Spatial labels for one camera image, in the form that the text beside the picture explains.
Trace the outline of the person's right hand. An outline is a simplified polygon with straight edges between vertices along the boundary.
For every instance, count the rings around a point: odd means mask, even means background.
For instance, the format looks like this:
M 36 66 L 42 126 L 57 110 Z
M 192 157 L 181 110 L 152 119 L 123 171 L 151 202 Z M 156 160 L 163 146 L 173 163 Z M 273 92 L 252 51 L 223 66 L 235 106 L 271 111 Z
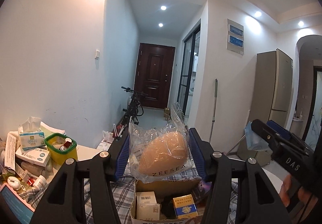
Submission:
M 279 191 L 279 197 L 281 198 L 285 207 L 290 204 L 290 189 L 293 186 L 293 181 L 291 180 L 291 175 L 287 175 L 283 180 L 281 190 Z M 297 192 L 297 198 L 300 202 L 306 204 L 312 194 L 306 191 L 304 188 L 300 188 Z

